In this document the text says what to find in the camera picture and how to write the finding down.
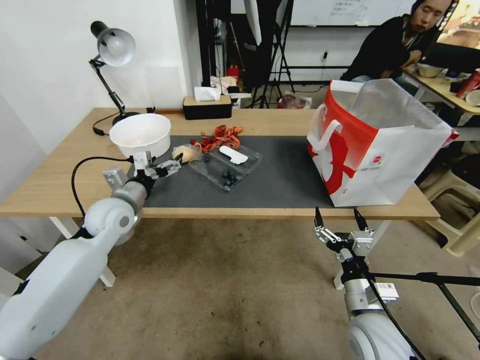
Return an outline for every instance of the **whiteboard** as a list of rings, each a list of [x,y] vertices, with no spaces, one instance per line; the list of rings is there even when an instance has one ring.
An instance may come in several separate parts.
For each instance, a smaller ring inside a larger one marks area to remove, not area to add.
[[[414,0],[294,0],[291,25],[374,26],[409,14]]]

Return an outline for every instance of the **tissue box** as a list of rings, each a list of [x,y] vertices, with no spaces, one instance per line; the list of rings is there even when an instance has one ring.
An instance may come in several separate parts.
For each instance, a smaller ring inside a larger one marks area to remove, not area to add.
[[[228,95],[221,95],[218,101],[195,101],[187,96],[183,99],[183,114],[187,120],[231,118],[232,100]]]

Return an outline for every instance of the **lamp shade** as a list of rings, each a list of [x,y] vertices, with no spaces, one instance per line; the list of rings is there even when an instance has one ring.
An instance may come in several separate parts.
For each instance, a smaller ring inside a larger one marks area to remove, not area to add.
[[[120,67],[134,57],[137,46],[128,32],[110,28],[101,21],[92,22],[90,30],[97,39],[98,54],[105,64]]]

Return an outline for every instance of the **desk lamp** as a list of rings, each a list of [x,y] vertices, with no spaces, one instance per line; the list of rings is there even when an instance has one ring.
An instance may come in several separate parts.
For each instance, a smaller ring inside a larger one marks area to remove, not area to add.
[[[123,101],[110,89],[110,86],[100,73],[100,68],[105,64],[114,67],[128,64],[134,57],[137,47],[134,38],[128,32],[117,28],[109,28],[101,21],[92,22],[90,30],[97,39],[98,55],[90,60],[89,64],[95,70],[101,83],[108,91],[111,100],[120,111],[120,115],[113,119],[112,123],[115,125],[122,119],[132,115],[138,115],[139,112],[125,112]]]

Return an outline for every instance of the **tissue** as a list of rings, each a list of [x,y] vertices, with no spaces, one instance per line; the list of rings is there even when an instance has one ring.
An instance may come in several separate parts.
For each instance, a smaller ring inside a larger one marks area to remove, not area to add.
[[[218,101],[220,100],[220,89],[216,87],[195,87],[193,89],[195,101]]]

